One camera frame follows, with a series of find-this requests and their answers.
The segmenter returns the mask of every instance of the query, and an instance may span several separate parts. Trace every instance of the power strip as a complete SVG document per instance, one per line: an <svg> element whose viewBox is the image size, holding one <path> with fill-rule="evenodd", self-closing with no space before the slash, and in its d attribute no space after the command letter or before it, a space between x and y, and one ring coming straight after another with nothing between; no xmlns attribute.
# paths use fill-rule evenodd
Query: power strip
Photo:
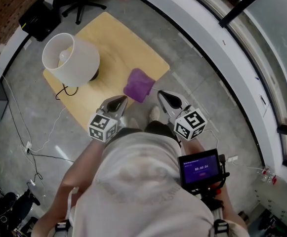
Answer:
<svg viewBox="0 0 287 237"><path fill-rule="evenodd" d="M227 162L233 162L233 161L237 160L238 158L239 158L239 156L235 155L235 156L229 157L226 161Z"/></svg>
<svg viewBox="0 0 287 237"><path fill-rule="evenodd" d="M26 145L26 153L28 152L28 149L31 149L31 143L28 141Z"/></svg>

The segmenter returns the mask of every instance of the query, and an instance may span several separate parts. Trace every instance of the power cable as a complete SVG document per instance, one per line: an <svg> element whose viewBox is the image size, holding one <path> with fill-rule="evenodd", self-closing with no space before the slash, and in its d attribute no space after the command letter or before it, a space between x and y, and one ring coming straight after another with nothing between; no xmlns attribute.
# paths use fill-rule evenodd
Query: power cable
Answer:
<svg viewBox="0 0 287 237"><path fill-rule="evenodd" d="M251 169L258 169L258 170L262 170L262 171L269 172L269 173L272 174L272 172L270 171L270 169L265 170L265 169L263 169L263 168L257 168L257 167L251 167L251 166L236 164L236 163L234 163L234 161L235 161L235 160L232 161L232 164L233 164L234 166L241 166L241 167L246 167L246 168L251 168Z"/></svg>
<svg viewBox="0 0 287 237"><path fill-rule="evenodd" d="M48 138L48 140L44 143L44 145L42 146L42 148L40 148L40 149L38 149L38 150L36 150L36 151L33 150L33 149L30 149L30 151L35 152L35 153L38 153L39 151L41 151L42 149L44 149L45 145L50 141L50 136L51 136L51 133L54 131L56 122L60 119L61 113L62 113L65 109L66 109L66 108L63 108L62 111L60 111L59 117L55 120L55 122L54 122L54 124L53 124L53 128L52 128L51 132L49 133L49 138Z"/></svg>
<svg viewBox="0 0 287 237"><path fill-rule="evenodd" d="M210 131L212 133L212 135L216 138L216 140L217 140L216 148L218 149L219 140L218 140L217 136L214 135L214 133L213 133L213 131L211 129L207 129L207 130L203 131L202 133L207 132L207 131Z"/></svg>
<svg viewBox="0 0 287 237"><path fill-rule="evenodd" d="M34 160L34 166L35 166L35 171L36 171L36 173L35 173L35 175L34 175L34 180L33 180L32 182L27 182L27 183L26 183L26 184L27 184L27 186L28 186L28 189L30 189L28 184L32 184L32 183L34 183L34 182L36 181L36 176L38 176L40 180L42 180L42 179L43 179L43 177L41 176L41 174L40 174L40 173L38 173L38 170L37 170L37 164L36 164L36 159L35 159L35 157L34 157L34 156L33 156L33 160Z"/></svg>
<svg viewBox="0 0 287 237"><path fill-rule="evenodd" d="M16 122L15 122L15 119L14 119L14 115L13 115L13 112L11 111L9 102L8 102L8 107L9 107L10 114L11 114L11 117L12 117L12 119L13 119L13 122L14 122L14 124L15 124L15 128L16 128L17 134L18 134L19 139L20 139L20 141L21 141L21 144L23 145L23 147L25 147L25 144L24 144L23 140L21 139L21 136L20 136L20 134L19 134L18 128L17 128L17 126L16 126Z"/></svg>
<svg viewBox="0 0 287 237"><path fill-rule="evenodd" d="M61 157L46 156L46 155L34 155L33 153L31 153L31 151L29 151L28 154L32 155L32 156L42 156L42 157L49 157L49 158L55 158L55 159L61 159L61 160L67 160L67 161L70 161L70 162L74 162L73 160L69 160L69 159L65 159L65 158L61 158Z"/></svg>
<svg viewBox="0 0 287 237"><path fill-rule="evenodd" d="M65 91L65 93L66 93L68 96L74 96L74 95L78 92L78 90L79 90L79 87L76 87L76 91L75 91L73 94L69 94L69 93L66 91L66 89L68 88L68 86L65 86L64 83L62 84L62 86L63 86L63 89L61 89L61 90L55 95L55 99L56 99L56 100L60 100L60 98L57 98L57 96L58 96L63 90Z"/></svg>
<svg viewBox="0 0 287 237"><path fill-rule="evenodd" d="M24 126L25 126L25 128L26 128L26 131L27 131L27 133L28 133L28 136L29 136L29 142L31 143L31 136L30 136L30 133L29 133L28 127L26 126L25 121L24 121L24 119L23 119L23 116L21 115L21 112L20 112L20 109L19 109L19 106L18 106L17 100L16 100L16 98L15 98L15 96L14 96L14 93L13 93L13 91L12 91L12 89L11 89L11 87L10 87L10 85L9 85L8 81L7 81L7 79L6 79L3 75L2 75L2 77L3 77L3 78L4 78L4 80L6 81L6 84L7 84L8 88L9 88L9 90L10 90L10 92L11 92L11 95L12 95L12 97L13 97L13 99L14 99L15 103L16 103L16 106L17 106L18 112L19 112L19 114L20 114L20 118L21 118L21 120L22 120L22 122L23 122L23 124L24 124Z"/></svg>

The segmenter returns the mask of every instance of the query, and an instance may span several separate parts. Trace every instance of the lamp base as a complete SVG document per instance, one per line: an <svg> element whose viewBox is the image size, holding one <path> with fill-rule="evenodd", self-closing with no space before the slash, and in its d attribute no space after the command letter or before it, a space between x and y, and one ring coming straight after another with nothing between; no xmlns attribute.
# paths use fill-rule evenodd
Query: lamp base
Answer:
<svg viewBox="0 0 287 237"><path fill-rule="evenodd" d="M98 77L98 74L99 74L99 69L96 71L96 74L94 74L94 76L92 77L92 79L89 80L89 81L95 80L95 79Z"/></svg>

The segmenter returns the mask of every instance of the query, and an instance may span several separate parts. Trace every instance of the light bulb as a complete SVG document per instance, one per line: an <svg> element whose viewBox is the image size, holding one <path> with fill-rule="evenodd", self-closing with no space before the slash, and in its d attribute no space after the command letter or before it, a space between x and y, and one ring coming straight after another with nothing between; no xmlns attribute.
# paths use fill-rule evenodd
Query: light bulb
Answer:
<svg viewBox="0 0 287 237"><path fill-rule="evenodd" d="M68 50L63 50L59 55L60 61L65 63L69 59L70 55L71 52L69 52Z"/></svg>

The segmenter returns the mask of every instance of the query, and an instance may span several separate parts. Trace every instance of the white lampshade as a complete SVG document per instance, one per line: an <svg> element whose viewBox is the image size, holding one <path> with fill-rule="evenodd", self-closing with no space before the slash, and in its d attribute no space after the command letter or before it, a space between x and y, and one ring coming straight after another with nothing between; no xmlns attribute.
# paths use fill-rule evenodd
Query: white lampshade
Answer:
<svg viewBox="0 0 287 237"><path fill-rule="evenodd" d="M42 63L66 86L79 87L97 73L99 52L92 43L61 33L50 39L45 46Z"/></svg>

